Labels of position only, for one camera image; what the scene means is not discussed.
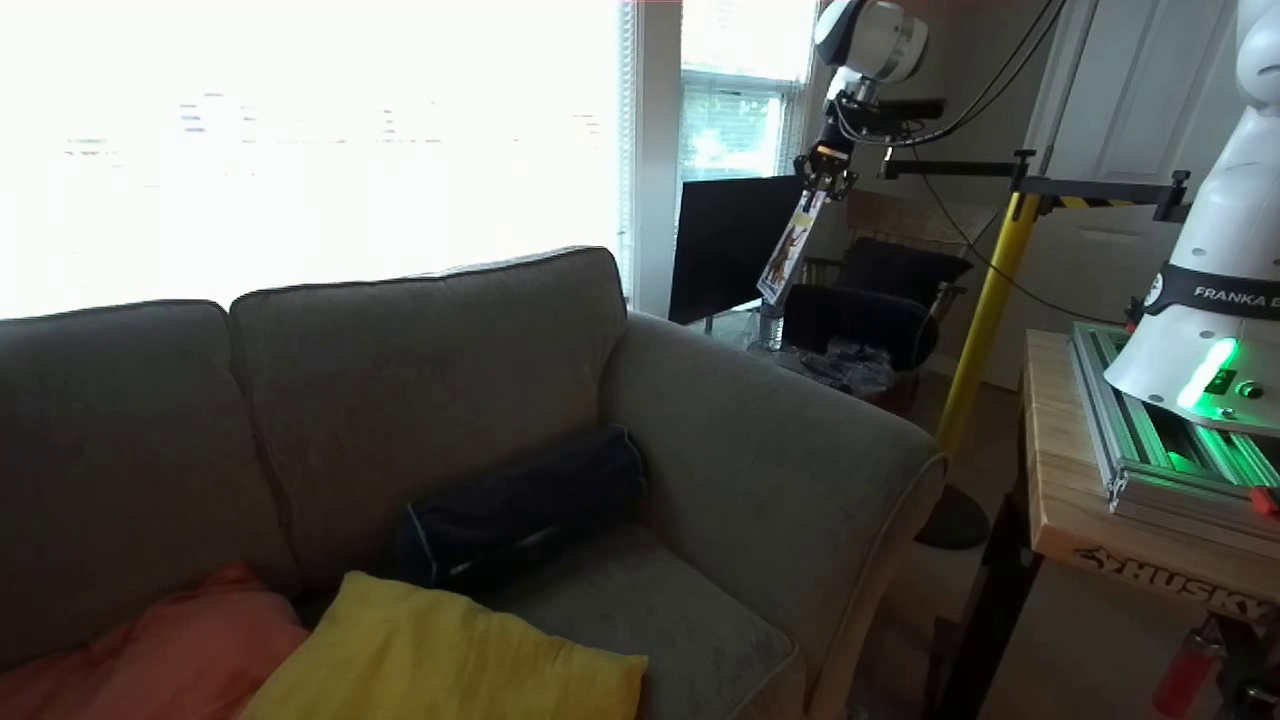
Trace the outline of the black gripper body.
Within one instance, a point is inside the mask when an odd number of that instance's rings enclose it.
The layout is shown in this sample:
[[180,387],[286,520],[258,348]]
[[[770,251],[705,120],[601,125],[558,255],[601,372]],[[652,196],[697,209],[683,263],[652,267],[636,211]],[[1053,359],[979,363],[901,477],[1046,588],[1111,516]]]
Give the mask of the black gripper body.
[[938,98],[874,101],[867,76],[835,76],[815,139],[795,156],[795,178],[803,190],[847,190],[859,139],[904,144],[919,125],[938,117]]

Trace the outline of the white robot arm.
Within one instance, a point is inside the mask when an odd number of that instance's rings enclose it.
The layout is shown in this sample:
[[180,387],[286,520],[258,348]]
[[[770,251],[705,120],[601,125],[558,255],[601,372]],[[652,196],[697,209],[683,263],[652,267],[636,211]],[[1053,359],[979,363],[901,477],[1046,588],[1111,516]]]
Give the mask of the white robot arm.
[[[897,0],[826,0],[812,25],[826,83],[819,178],[847,178],[859,133],[844,125],[874,79],[904,79],[929,25]],[[1276,438],[1280,428],[1280,0],[1236,0],[1236,88],[1242,111],[1158,263],[1140,321],[1104,379],[1192,425]]]

